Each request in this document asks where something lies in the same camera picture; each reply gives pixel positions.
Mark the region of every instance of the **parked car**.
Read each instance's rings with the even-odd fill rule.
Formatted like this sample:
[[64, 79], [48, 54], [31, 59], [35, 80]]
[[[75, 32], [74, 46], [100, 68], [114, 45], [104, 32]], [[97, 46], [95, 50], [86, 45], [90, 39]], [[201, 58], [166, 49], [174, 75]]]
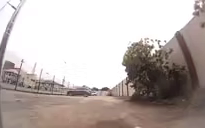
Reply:
[[91, 92], [91, 96], [97, 96], [97, 92]]
[[90, 90], [78, 88], [67, 91], [68, 96], [91, 96]]

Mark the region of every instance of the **asphalt road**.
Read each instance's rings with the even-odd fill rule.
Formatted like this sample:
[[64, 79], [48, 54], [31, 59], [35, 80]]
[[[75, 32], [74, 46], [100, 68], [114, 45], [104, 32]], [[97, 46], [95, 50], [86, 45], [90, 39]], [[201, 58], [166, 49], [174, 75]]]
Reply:
[[205, 112], [115, 97], [68, 97], [2, 90], [5, 128], [205, 128]]

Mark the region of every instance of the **tree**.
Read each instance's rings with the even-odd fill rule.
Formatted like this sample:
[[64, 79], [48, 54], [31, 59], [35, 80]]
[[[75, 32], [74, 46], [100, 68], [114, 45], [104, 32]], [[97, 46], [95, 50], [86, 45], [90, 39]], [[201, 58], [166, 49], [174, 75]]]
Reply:
[[99, 91], [99, 89], [96, 88], [96, 87], [93, 87], [91, 90], [92, 90], [92, 91]]
[[140, 96], [163, 99], [180, 95], [182, 91], [185, 67], [170, 63], [168, 59], [173, 50], [165, 50], [161, 43], [161, 40], [141, 39], [132, 43], [123, 57], [127, 83], [132, 83]]
[[[195, 0], [193, 15], [201, 16], [202, 14], [205, 15], [205, 0]], [[201, 27], [205, 27], [205, 21], [201, 22]]]
[[101, 88], [101, 91], [109, 91], [110, 89], [108, 87]]

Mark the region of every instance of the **concrete wall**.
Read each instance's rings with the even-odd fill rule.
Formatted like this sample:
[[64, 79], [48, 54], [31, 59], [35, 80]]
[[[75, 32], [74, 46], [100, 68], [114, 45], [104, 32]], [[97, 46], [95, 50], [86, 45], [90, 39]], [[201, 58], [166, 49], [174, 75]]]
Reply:
[[[205, 21], [205, 17], [193, 18], [180, 30], [191, 52], [201, 87], [205, 87], [205, 28], [201, 27], [203, 21]], [[174, 50], [170, 56], [172, 62], [186, 65], [175, 37], [172, 38], [165, 47], [173, 48]]]
[[111, 92], [113, 96], [132, 96], [135, 90], [130, 87], [130, 84], [128, 85], [127, 89], [126, 79], [124, 79], [115, 87], [113, 87]]

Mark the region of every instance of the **street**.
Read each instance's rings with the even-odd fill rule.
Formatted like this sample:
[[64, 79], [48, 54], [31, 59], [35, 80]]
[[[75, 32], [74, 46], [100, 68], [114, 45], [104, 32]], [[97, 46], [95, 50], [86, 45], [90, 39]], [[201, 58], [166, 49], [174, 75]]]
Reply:
[[108, 96], [68, 97], [2, 90], [5, 128], [205, 128], [205, 113]]

